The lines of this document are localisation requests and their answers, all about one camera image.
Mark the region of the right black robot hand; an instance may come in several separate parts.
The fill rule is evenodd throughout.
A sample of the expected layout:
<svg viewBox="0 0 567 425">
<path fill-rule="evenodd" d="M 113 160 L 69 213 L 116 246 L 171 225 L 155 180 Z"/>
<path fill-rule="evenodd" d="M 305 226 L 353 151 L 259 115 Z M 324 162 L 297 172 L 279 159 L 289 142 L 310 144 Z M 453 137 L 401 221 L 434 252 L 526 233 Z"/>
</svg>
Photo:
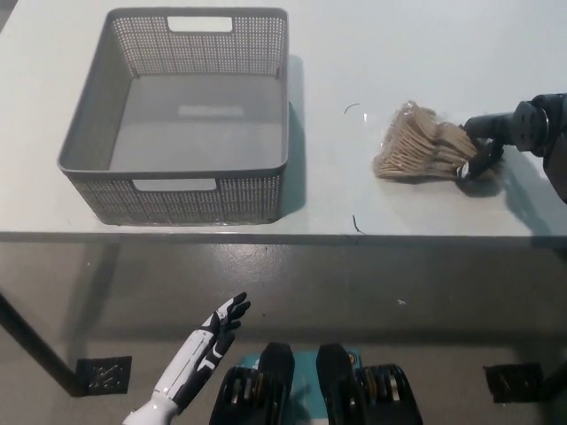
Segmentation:
<svg viewBox="0 0 567 425">
<path fill-rule="evenodd" d="M 514 145 L 511 117 L 511 113 L 487 114 L 469 118 L 461 125 L 478 149 L 472 158 L 456 168 L 459 179 L 476 180 L 500 163 L 504 147 Z"/>
</svg>

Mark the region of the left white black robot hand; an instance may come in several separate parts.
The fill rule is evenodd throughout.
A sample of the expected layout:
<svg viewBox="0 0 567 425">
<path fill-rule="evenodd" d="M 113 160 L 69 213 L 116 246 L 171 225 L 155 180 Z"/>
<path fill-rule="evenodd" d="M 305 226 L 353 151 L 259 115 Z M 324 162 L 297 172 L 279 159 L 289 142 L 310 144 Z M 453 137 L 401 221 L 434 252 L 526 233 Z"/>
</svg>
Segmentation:
<svg viewBox="0 0 567 425">
<path fill-rule="evenodd" d="M 181 397 L 182 389 L 200 391 L 234 342 L 240 319 L 250 308 L 242 292 L 222 304 L 183 343 L 166 367 L 154 391 L 170 399 Z"/>
</svg>

